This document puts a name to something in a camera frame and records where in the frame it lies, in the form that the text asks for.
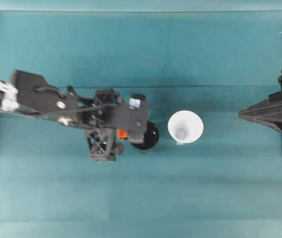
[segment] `cable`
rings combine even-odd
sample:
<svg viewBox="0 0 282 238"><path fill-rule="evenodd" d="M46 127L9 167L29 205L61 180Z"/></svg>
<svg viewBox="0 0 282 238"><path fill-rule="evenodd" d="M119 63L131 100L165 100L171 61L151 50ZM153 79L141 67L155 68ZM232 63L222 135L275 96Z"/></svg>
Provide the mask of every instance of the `cable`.
<svg viewBox="0 0 282 238"><path fill-rule="evenodd" d="M106 107L117 107L117 106L119 106L119 105L114 104L114 103L106 103L106 104L98 105L98 106L95 106L95 107L77 108L77 109L64 109L64 110L60 110L60 111L51 111L51 112L43 113L43 114L40 114L40 115L41 116L47 116L47 115L55 114L55 113L83 113L83 112L90 112L90 111L99 110L99 109L106 108Z"/></svg>

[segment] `black cup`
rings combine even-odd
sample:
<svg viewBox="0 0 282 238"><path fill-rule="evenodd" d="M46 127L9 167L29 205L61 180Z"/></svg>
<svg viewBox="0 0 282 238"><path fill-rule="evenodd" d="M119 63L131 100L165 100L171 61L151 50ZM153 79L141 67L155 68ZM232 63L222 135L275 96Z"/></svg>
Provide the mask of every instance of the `black cup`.
<svg viewBox="0 0 282 238"><path fill-rule="evenodd" d="M140 152L146 153L151 151L157 144L160 138L160 132L157 126L147 121L147 131L144 133L144 142L142 144L132 144L133 149Z"/></svg>

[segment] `screw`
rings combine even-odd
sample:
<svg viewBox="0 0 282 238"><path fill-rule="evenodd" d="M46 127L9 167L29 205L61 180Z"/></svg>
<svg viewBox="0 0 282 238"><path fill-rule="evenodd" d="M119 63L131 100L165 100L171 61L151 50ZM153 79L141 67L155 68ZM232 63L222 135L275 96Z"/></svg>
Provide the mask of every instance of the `screw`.
<svg viewBox="0 0 282 238"><path fill-rule="evenodd" d="M46 120L46 119L48 119L48 116L41 116L39 119L43 119L43 120Z"/></svg>
<svg viewBox="0 0 282 238"><path fill-rule="evenodd" d="M58 101L56 102L57 107L61 108L61 109L65 109L66 105L65 103L63 103L62 101Z"/></svg>
<svg viewBox="0 0 282 238"><path fill-rule="evenodd" d="M57 121L58 121L60 124L66 125L66 126L69 126L69 125L71 125L72 123L75 122L75 120L74 120L74 119L71 119L71 118L59 118Z"/></svg>

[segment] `orange part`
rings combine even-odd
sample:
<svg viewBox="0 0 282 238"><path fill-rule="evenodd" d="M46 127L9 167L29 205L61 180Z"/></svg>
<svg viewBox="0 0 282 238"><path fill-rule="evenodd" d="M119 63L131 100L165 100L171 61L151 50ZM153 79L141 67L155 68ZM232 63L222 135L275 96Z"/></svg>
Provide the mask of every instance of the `orange part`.
<svg viewBox="0 0 282 238"><path fill-rule="evenodd" d="M125 131L125 130L118 129L118 130L117 130L117 137L118 137L120 140L127 140L128 137L129 137L129 134L128 134L127 131Z"/></svg>

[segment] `teal backdrop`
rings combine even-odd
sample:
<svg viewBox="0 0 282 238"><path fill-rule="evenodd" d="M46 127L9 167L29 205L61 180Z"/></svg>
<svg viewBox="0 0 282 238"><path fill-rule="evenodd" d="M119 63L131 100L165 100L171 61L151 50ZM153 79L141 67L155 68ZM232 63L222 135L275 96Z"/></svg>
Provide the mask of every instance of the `teal backdrop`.
<svg viewBox="0 0 282 238"><path fill-rule="evenodd" d="M0 0L0 10L197 12L282 10L282 0Z"/></svg>
<svg viewBox="0 0 282 238"><path fill-rule="evenodd" d="M237 118L279 90L282 11L0 11L0 79L15 68L143 93L161 137L95 163L82 131L0 114L0 238L282 238L282 135ZM197 142L170 137L179 110Z"/></svg>

